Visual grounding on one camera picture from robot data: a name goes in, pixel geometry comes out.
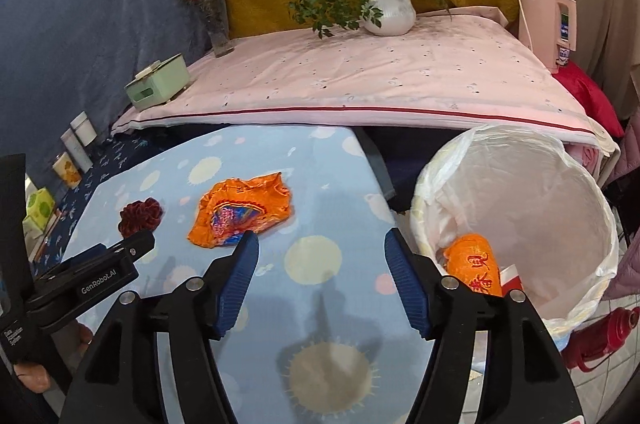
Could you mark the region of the left human hand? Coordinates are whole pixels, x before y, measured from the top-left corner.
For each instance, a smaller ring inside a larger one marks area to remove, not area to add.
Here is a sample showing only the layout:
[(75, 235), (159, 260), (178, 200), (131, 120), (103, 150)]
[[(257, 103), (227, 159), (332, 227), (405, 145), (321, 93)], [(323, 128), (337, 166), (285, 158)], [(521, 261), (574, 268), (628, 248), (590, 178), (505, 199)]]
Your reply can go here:
[[(60, 357), (70, 374), (74, 374), (85, 356), (94, 334), (88, 326), (73, 321), (63, 329), (50, 334), (55, 357)], [(19, 362), (12, 366), (22, 384), (35, 394), (43, 394), (53, 385), (60, 386), (45, 366), (35, 362)]]

